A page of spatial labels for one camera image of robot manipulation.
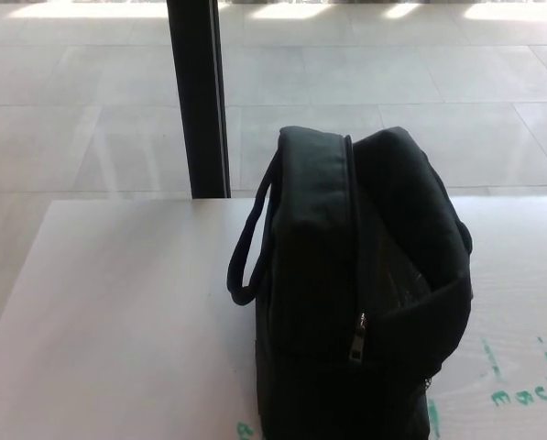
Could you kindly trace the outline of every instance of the white table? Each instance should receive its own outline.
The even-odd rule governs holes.
[[[432,439],[547,440],[547,198],[454,203],[474,311]],[[0,321],[0,440],[260,439],[254,311],[224,286],[251,204],[54,203]]]

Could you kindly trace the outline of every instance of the black fabric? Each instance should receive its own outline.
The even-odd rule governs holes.
[[[261,253],[243,287],[269,188]],[[281,129],[227,280],[236,303],[257,299],[265,437],[427,440],[425,383],[465,330],[471,251],[442,181],[405,130],[352,145]],[[355,333],[365,335],[362,361],[349,360]]]

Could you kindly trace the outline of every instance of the black pole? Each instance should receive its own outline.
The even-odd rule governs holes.
[[[217,0],[167,0],[194,199],[230,197]]]

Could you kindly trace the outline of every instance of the zipper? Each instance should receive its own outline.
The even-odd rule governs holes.
[[[355,337],[353,337],[353,344],[350,346],[350,354],[348,360],[360,364],[363,362],[363,350],[365,348],[365,333],[366,333],[366,316],[364,313],[360,314],[358,324],[356,325]]]
[[[356,326],[355,334],[353,335],[353,342],[350,346],[350,352],[348,359],[350,362],[360,364],[363,362],[363,355],[365,349],[365,335],[366,335],[366,307],[365,307],[365,293],[362,289],[361,283],[361,270],[365,268],[361,267],[361,258],[359,252],[360,240],[358,233],[360,231],[359,224],[359,212],[358,212],[358,198],[357,198],[357,183],[355,172],[355,154],[353,151],[353,142],[350,136],[345,137],[345,155],[346,155],[346,170],[349,180],[349,193],[350,193],[350,215],[353,227],[353,238],[355,241],[356,250]]]

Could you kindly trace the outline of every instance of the bag strap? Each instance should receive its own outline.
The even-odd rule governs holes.
[[[276,151],[275,156],[273,156],[273,159],[265,172],[263,181],[261,181],[258,187],[255,196],[255,204],[246,219],[245,227],[238,239],[238,243],[236,243],[233,256],[230,258],[228,275],[226,277],[226,288],[231,293],[233,301],[237,305],[247,305],[255,299],[257,296],[257,288],[265,276],[267,265],[271,259],[272,245],[270,240],[268,240],[261,248],[261,253],[258,256],[248,286],[243,286],[246,259],[248,258],[248,252],[251,248],[253,235],[255,234],[255,227],[263,212],[267,191],[273,182],[275,174],[280,169],[280,163],[279,151]]]

